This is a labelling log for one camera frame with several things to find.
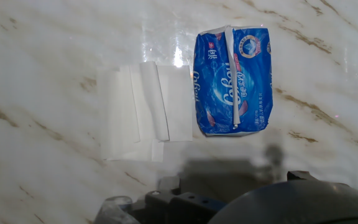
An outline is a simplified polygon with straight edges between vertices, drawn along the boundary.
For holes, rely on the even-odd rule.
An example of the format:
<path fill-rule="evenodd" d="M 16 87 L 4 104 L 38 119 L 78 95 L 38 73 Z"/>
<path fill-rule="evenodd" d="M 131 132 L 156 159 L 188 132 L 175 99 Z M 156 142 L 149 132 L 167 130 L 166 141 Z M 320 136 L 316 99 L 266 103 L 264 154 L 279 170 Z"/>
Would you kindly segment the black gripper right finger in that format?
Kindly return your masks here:
<path fill-rule="evenodd" d="M 291 180 L 317 180 L 308 171 L 293 170 L 287 172 L 287 181 Z"/>

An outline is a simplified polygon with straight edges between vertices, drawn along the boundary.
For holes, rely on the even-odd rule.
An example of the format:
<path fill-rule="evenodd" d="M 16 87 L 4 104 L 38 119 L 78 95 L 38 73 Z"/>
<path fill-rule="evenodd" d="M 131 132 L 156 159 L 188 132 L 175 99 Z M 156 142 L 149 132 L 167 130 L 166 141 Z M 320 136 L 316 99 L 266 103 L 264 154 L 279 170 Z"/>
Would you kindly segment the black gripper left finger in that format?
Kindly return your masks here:
<path fill-rule="evenodd" d="M 213 198 L 183 193 L 180 178 L 171 176 L 133 203 L 129 214 L 141 224 L 207 224 L 225 206 Z"/>

